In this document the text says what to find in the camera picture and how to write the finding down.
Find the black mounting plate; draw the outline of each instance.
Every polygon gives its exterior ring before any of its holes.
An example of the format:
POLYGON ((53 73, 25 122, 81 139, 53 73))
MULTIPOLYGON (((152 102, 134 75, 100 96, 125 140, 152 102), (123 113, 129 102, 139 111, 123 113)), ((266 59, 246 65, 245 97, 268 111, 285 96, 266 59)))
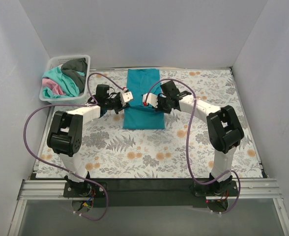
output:
MULTIPOLYGON (((99 184, 101 184, 105 189, 107 189, 107 183, 106 182, 98 182, 99 184)), ((95 190, 95 198, 104 198, 105 194, 102 188, 100 188, 99 186, 97 186, 96 184, 91 184, 92 185, 92 189, 95 190)), ((84 198, 84 197, 91 197, 91 193, 89 193, 86 196, 81 196, 79 195, 76 191, 74 191, 68 182, 66 182, 65 187, 64 187, 64 194, 63 197, 65 198, 84 198)))
MULTIPOLYGON (((229 191, 230 197, 236 197, 238 193, 238 189, 236 186, 236 182, 232 180, 227 187, 229 191)), ((200 185, 194 182, 194 192, 196 197, 209 197, 216 196, 214 193, 210 191, 210 185, 200 185)))

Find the table surface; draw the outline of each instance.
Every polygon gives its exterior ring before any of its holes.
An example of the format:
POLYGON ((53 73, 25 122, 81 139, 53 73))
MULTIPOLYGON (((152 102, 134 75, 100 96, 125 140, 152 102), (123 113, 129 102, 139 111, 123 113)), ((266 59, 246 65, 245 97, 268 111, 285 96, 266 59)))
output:
MULTIPOLYGON (((102 71, 120 86, 126 85, 127 70, 102 71)), ((262 177, 258 154, 254 148, 247 120, 229 70, 160 70, 160 78, 185 82, 199 99, 218 106, 234 107, 245 137, 235 152, 232 168, 240 177, 262 177)), ((97 84, 110 84, 95 76, 97 84)), ((180 91, 185 90, 178 84, 180 91)), ((55 111, 75 108, 55 107, 55 111)), ((165 114, 165 130, 126 130, 122 128, 124 112, 107 112, 102 118, 83 127, 79 155, 92 178, 189 178, 185 140, 190 114, 172 111, 165 114)), ((48 131, 43 135, 44 141, 48 131)), ((43 142, 41 158, 64 166, 59 157, 43 142)), ((189 157, 195 177, 208 177, 213 167, 214 149, 208 139, 207 126, 194 118, 189 140, 189 157)), ((63 178, 65 171, 38 163, 37 178, 63 178)))

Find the laundry basket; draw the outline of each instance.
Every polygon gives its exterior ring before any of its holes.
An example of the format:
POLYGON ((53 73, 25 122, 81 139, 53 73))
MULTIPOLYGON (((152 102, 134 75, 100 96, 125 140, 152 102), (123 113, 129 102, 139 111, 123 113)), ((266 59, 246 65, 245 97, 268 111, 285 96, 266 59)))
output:
POLYGON ((49 102, 52 104, 85 104, 87 99, 87 77, 89 76, 90 72, 90 56, 88 55, 71 55, 71 56, 60 56, 60 57, 54 57, 51 58, 46 66, 46 71, 53 69, 54 67, 57 67, 61 64, 64 64, 65 62, 73 59, 79 59, 79 58, 85 58, 87 63, 87 76, 86 76, 86 86, 83 93, 80 93, 78 97, 63 97, 63 98, 45 98, 43 97, 43 86, 40 91, 40 100, 49 102))

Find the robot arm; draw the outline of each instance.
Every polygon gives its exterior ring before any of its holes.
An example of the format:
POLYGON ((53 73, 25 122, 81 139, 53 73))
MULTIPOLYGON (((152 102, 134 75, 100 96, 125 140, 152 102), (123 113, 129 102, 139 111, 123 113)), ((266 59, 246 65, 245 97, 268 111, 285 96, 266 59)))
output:
MULTIPOLYGON (((196 118, 207 124, 209 139, 215 148, 210 180, 230 170, 236 147, 244 137, 234 108, 231 106, 221 108, 197 100, 196 108, 193 110, 195 99, 190 92, 179 92, 173 81, 162 84, 161 89, 163 95, 150 93, 147 99, 147 104, 150 104, 156 111, 170 113, 172 109, 176 109, 189 114, 193 113, 196 118)), ((230 181, 231 173, 225 174, 214 183, 215 191, 222 192, 230 181)))
MULTIPOLYGON (((98 105, 81 107, 68 112, 57 111, 53 117, 47 145, 53 149, 54 153, 57 153, 67 169, 81 177, 88 176, 81 157, 78 155, 82 142, 83 125, 102 117, 107 110, 115 110, 118 113, 129 107, 128 102, 133 99, 132 93, 128 90, 109 94, 109 89, 108 85, 97 86, 94 97, 98 101, 98 105)), ((83 183, 82 179, 72 174, 68 174, 65 179, 75 185, 77 189, 85 189, 86 183, 83 183)))

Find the folded cloth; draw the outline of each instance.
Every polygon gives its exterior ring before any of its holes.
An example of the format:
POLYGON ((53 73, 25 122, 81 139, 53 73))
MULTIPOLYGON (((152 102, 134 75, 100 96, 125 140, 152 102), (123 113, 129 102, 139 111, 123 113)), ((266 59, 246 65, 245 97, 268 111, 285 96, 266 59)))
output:
MULTIPOLYGON (((143 105, 143 95, 159 80, 160 71, 157 69, 128 70, 127 88, 132 92, 134 100, 124 110, 124 129, 165 129, 164 114, 143 105)), ((151 93, 161 93, 160 85, 157 84, 151 93)))
POLYGON ((79 92, 85 90, 87 63, 85 58, 69 60, 61 66, 63 74, 69 76, 79 88, 79 92))
POLYGON ((65 95, 66 94, 62 91, 59 84, 57 84, 55 81, 53 81, 49 78, 43 78, 42 79, 42 86, 48 87, 52 91, 52 93, 55 95, 65 95))
POLYGON ((43 78, 55 81, 69 97, 77 97, 79 95, 79 88, 75 82, 69 76, 64 75, 59 67, 46 71, 43 78))

